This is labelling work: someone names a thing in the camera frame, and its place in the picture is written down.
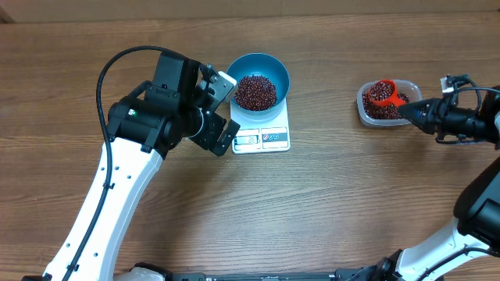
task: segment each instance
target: pile of beans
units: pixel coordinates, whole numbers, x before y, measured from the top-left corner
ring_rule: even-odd
[[[234,100],[247,110],[266,110],[276,104],[276,86],[264,76],[245,76],[238,84]]]
[[[376,101],[384,100],[391,96],[394,88],[390,84],[386,83],[377,83],[373,85],[374,88],[372,90],[372,99]],[[394,105],[388,106],[378,106],[372,103],[372,101],[368,98],[370,89],[364,91],[362,93],[362,105],[365,109],[366,114],[373,119],[401,119],[402,117],[399,115],[398,108]],[[402,99],[404,102],[409,103],[408,96],[403,93],[398,93],[398,98]]]

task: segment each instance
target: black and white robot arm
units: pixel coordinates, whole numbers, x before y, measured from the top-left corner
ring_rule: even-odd
[[[109,110],[104,123],[100,88],[107,69],[119,57],[139,50],[161,51],[152,82],[145,81]],[[400,113],[426,133],[457,136],[454,144],[490,141],[499,148],[500,91],[489,89],[482,107],[457,108],[467,76],[448,76],[442,99],[401,106]],[[423,243],[396,251],[377,265],[321,273],[205,276],[172,274],[160,267],[136,264],[130,272],[114,276],[116,258],[135,208],[166,154],[183,137],[221,156],[239,130],[215,110],[230,98],[237,82],[210,65],[188,59],[165,48],[141,46],[115,56],[98,81],[97,102],[105,143],[94,182],[61,249],[43,276],[23,281],[432,281],[486,254],[500,249],[500,158],[463,192],[455,218]],[[139,95],[145,91],[145,98]]]

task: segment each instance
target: wooden tabletop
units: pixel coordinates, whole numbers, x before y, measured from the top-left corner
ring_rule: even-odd
[[[447,224],[462,190],[498,157],[492,144],[443,146],[413,126],[367,129],[355,106],[357,90],[382,78],[411,80],[425,98],[440,96],[447,73],[500,84],[497,12],[4,24],[0,279],[41,274],[62,246],[101,154],[98,75],[140,44],[217,69],[249,52],[276,56],[291,76],[291,150],[217,158],[182,142],[145,191],[117,272],[139,261],[217,274],[372,265]],[[115,64],[106,112],[152,78],[158,55]],[[228,106],[220,112],[228,117]],[[448,279],[496,280],[499,265],[482,258]]]

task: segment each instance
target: clear plastic container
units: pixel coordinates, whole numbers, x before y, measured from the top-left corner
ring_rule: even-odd
[[[373,119],[366,114],[363,106],[363,92],[369,90],[370,87],[372,87],[376,82],[378,81],[366,83],[358,91],[358,98],[357,98],[358,113],[359,113],[359,118],[361,119],[361,123],[370,128],[384,128],[384,127],[410,124],[410,121],[406,119],[393,119],[393,120]],[[409,102],[422,100],[422,93],[414,83],[407,80],[394,80],[394,82],[398,87],[398,91],[408,96]]]

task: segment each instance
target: scale control panel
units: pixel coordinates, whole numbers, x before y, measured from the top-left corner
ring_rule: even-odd
[[[288,151],[290,135],[286,127],[239,130],[233,140],[235,154]]]

